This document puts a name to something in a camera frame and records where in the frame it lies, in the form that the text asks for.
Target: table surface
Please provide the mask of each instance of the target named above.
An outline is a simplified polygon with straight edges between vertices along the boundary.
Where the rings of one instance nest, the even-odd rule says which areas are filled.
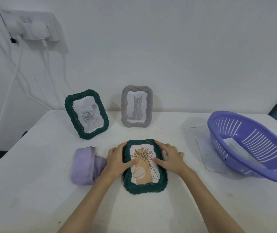
[[[75,150],[95,146],[99,156],[130,139],[153,138],[185,153],[208,189],[247,232],[277,232],[277,183],[204,167],[196,138],[206,136],[210,113],[154,112],[148,128],[126,128],[108,112],[109,128],[80,139],[66,111],[49,111],[0,160],[0,232],[56,232],[90,186],[70,181]],[[245,114],[277,135],[268,115]],[[132,195],[121,178],[107,192],[93,232],[207,232],[186,185],[168,173],[163,192]]]

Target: plastic basket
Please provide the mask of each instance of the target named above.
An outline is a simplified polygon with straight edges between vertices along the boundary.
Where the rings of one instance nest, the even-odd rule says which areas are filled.
[[[277,182],[277,136],[260,123],[229,111],[216,111],[207,121],[210,139],[219,156],[246,176],[261,176]],[[258,162],[259,167],[237,155],[223,139],[233,138]]]

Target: hand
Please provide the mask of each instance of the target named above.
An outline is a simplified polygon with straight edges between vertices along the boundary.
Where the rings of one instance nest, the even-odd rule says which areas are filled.
[[[158,158],[153,158],[152,160],[162,166],[163,168],[180,175],[182,171],[187,167],[187,165],[183,161],[184,153],[178,152],[175,146],[171,146],[170,144],[163,144],[159,141],[156,141],[156,144],[160,146],[162,150],[166,152],[168,156],[167,161],[163,161]]]
[[[103,174],[107,174],[113,180],[116,180],[127,168],[138,163],[137,159],[132,159],[127,163],[122,162],[122,149],[126,144],[124,142],[108,151],[107,166]]]

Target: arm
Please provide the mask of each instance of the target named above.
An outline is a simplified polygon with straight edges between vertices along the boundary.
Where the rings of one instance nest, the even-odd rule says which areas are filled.
[[[126,144],[126,142],[122,143],[117,148],[109,150],[106,168],[58,233],[89,232],[97,210],[111,184],[127,168],[137,163],[136,159],[127,163],[122,162],[122,149]]]
[[[153,161],[182,178],[195,199],[209,233],[245,233],[218,203],[196,172],[184,163],[184,153],[178,152],[176,147],[170,144],[165,145],[159,141],[156,143],[166,152],[168,160],[154,158]]]

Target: wall outlet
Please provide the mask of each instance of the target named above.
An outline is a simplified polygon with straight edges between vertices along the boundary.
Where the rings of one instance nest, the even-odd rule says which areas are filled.
[[[32,22],[38,21],[42,22],[49,28],[51,32],[50,38],[47,41],[59,41],[59,28],[57,25],[57,20],[53,13],[51,12],[41,12],[41,11],[17,11],[17,10],[2,10],[2,17],[5,23],[12,21],[20,22],[25,29],[25,34],[22,36],[24,40],[40,40],[35,37],[32,33]]]

